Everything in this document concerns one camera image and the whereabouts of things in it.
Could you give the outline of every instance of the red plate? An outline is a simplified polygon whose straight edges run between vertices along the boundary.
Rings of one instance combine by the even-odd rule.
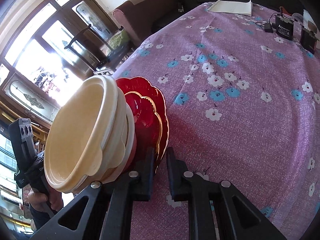
[[[129,92],[132,91],[136,91],[139,94],[141,94],[143,97],[149,97],[152,99],[152,101],[155,104],[156,107],[156,112],[159,114],[160,118],[161,118],[161,122],[162,122],[162,136],[160,139],[160,143],[159,143],[159,155],[158,158],[156,160],[155,163],[155,167],[159,166],[160,161],[162,160],[163,156],[164,156],[164,152],[167,148],[168,145],[168,138],[169,138],[169,122],[168,122],[168,117],[166,114],[166,105],[165,105],[165,100],[164,100],[164,96],[162,94],[162,92],[152,86],[150,84],[150,82],[143,78],[143,77],[134,77],[134,78],[119,78],[116,80],[116,83],[118,85],[118,87],[122,90],[122,92],[124,94],[127,94]],[[137,113],[137,111],[142,111],[142,108],[140,107],[146,107],[145,105],[140,104],[140,101],[138,100],[140,97],[136,94],[130,94],[130,95],[134,95],[134,98],[130,99],[130,101],[128,101],[128,96],[126,96],[126,101],[129,104],[133,115],[135,116],[135,113]],[[153,121],[157,121],[157,123],[159,123],[159,121],[156,119],[155,114],[153,113],[152,115]],[[147,114],[146,116],[144,116],[144,113],[141,112],[140,118],[142,118],[142,120],[144,120],[144,122],[147,124],[150,122],[150,114]],[[145,129],[146,126],[138,126],[137,123],[135,125],[135,129],[136,129],[136,133],[137,131],[141,133],[144,133],[144,131],[142,131],[143,129]],[[157,138],[159,129],[158,127],[153,128],[152,131],[152,137],[153,138]],[[145,150],[146,148],[141,145],[150,145],[150,143],[148,142],[148,140],[144,137],[140,137],[138,138],[138,134],[137,134],[137,151],[136,151],[136,156],[134,158],[134,162],[144,159],[144,154],[145,154]],[[144,151],[139,152],[138,151],[138,147],[141,149],[144,149]]]

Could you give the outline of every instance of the notebook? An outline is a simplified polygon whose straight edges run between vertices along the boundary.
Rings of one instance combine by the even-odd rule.
[[[233,14],[242,14],[251,16],[252,2],[234,2],[234,1],[221,1],[218,0],[213,4],[208,11],[211,12],[225,12]]]

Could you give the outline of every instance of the red glass plate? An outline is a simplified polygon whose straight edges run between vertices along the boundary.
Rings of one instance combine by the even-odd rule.
[[[116,83],[118,87],[123,91],[124,94],[127,94],[132,91],[136,91],[140,93],[143,97],[149,97],[152,99],[152,101],[155,104],[156,107],[156,112],[159,114],[161,121],[162,121],[162,136],[160,139],[160,144],[159,144],[159,154],[157,156],[157,160],[155,163],[155,167],[158,167],[160,164],[160,161],[162,160],[165,150],[168,145],[168,139],[169,139],[169,122],[168,122],[168,117],[166,114],[166,104],[164,100],[164,96],[162,92],[151,85],[151,83],[143,78],[143,77],[134,77],[134,78],[119,78],[116,80]],[[148,142],[141,138],[140,140],[137,138],[137,147],[138,144],[148,144]],[[136,151],[136,156],[134,161],[144,159],[144,153],[145,152],[138,152],[138,149]]]

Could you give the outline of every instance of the blue flower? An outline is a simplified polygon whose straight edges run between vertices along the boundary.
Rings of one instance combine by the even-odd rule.
[[[214,53],[210,53],[210,54],[208,55],[208,57],[209,57],[210,59],[217,59],[217,58],[218,58],[218,56],[215,55]]]
[[[213,201],[210,200],[211,211],[214,211]]]
[[[310,58],[313,58],[313,57],[314,57],[314,55],[313,55],[311,52],[309,52],[309,51],[307,51],[307,56],[310,57]]]
[[[269,218],[270,215],[271,215],[272,212],[273,212],[273,208],[270,207],[270,206],[266,206],[266,207],[264,207],[263,209],[261,209],[260,212],[261,212],[262,214],[264,214],[264,216],[265,216],[266,218]]]
[[[188,94],[187,93],[179,93],[176,97],[176,99],[174,100],[174,102],[177,105],[183,105],[185,102],[187,102],[189,100]]]
[[[317,206],[316,206],[316,213],[319,211],[320,209],[320,202],[317,203]]]
[[[220,67],[227,67],[229,65],[229,63],[226,62],[224,59],[219,59],[216,62]]]
[[[291,94],[293,95],[295,100],[301,101],[301,99],[303,98],[303,94],[297,89],[293,89],[291,91]]]
[[[209,97],[212,98],[213,101],[219,101],[219,102],[225,99],[224,94],[219,90],[211,91]]]
[[[282,54],[281,52],[276,52],[276,56],[281,59],[285,58],[284,54]]]
[[[139,50],[139,54],[140,54],[140,56],[145,57],[145,56],[148,56],[150,54],[150,51],[149,50],[140,49]]]
[[[240,91],[236,88],[227,88],[226,93],[232,98],[237,98],[240,96]]]
[[[244,30],[244,31],[248,34],[253,34],[253,31],[250,31],[250,30]]]
[[[173,68],[173,67],[177,66],[178,64],[179,64],[178,61],[172,60],[172,61],[170,61],[170,62],[167,64],[167,66],[168,66],[169,68]]]
[[[197,43],[196,46],[200,49],[204,49],[205,48],[205,45],[202,44],[202,43]]]
[[[199,57],[197,57],[197,60],[199,63],[203,63],[207,60],[208,58],[205,55],[200,54]]]
[[[129,73],[130,73],[130,70],[126,70],[126,71],[124,71],[123,73],[122,73],[122,77],[127,77],[128,75],[129,75]]]

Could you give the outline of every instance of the white flower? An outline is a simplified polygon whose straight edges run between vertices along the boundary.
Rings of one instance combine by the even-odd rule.
[[[280,38],[280,37],[275,37],[274,40],[276,42],[279,42],[279,43],[283,43],[284,39]]]
[[[184,60],[184,61],[191,61],[193,60],[193,58],[194,57],[192,55],[188,55],[188,54],[181,56],[181,60]]]
[[[302,90],[306,91],[307,93],[313,92],[311,84],[307,81],[301,87],[302,87]]]
[[[269,47],[266,47],[266,46],[261,46],[261,49],[268,52],[268,53],[271,53],[272,52],[272,49],[270,49]]]
[[[271,95],[267,92],[262,92],[260,98],[267,103],[272,100]]]
[[[197,98],[199,99],[199,101],[206,101],[208,99],[205,92],[198,92]]]
[[[151,43],[148,43],[146,46],[144,46],[146,49],[150,49],[150,48],[152,48],[153,47],[153,44],[151,44]]]
[[[314,93],[313,98],[318,104],[320,104],[320,95],[318,93]]]
[[[239,59],[237,59],[237,58],[234,57],[234,56],[229,56],[228,59],[229,59],[230,61],[235,61],[235,62],[238,62],[238,61],[239,61]]]
[[[203,63],[202,72],[207,74],[214,72],[213,65],[211,65],[209,62]]]
[[[239,80],[237,83],[237,86],[240,89],[247,90],[247,88],[249,87],[249,82],[246,80]]]
[[[158,82],[159,82],[160,84],[166,84],[166,83],[168,82],[168,78],[165,77],[165,76],[159,77],[159,78],[158,78]]]
[[[185,83],[190,84],[190,83],[193,82],[193,77],[192,77],[191,75],[184,76],[184,77],[183,77],[183,80],[184,80]]]
[[[211,121],[219,121],[221,116],[222,114],[219,113],[218,109],[210,108],[205,111],[205,117],[209,118]]]
[[[181,201],[175,202],[175,201],[172,199],[171,194],[167,195],[167,203],[168,203],[170,206],[172,206],[172,207],[181,207],[181,205],[182,205]]]
[[[149,41],[144,41],[143,43],[141,43],[141,45],[146,45],[148,43],[150,43],[150,42]]]
[[[312,170],[315,167],[315,160],[311,157],[308,164],[308,170]]]
[[[224,77],[229,81],[237,80],[237,77],[233,73],[225,73]]]
[[[212,75],[211,77],[207,78],[208,84],[214,87],[222,86],[224,80],[220,76]]]
[[[313,182],[309,187],[309,196],[310,197],[313,196],[313,193],[315,192],[315,187],[316,187],[316,184]]]
[[[197,172],[196,174],[199,175],[204,180],[209,180],[209,176],[207,174],[202,175],[200,172]]]
[[[199,67],[197,65],[190,65],[189,66],[190,70],[197,70]]]

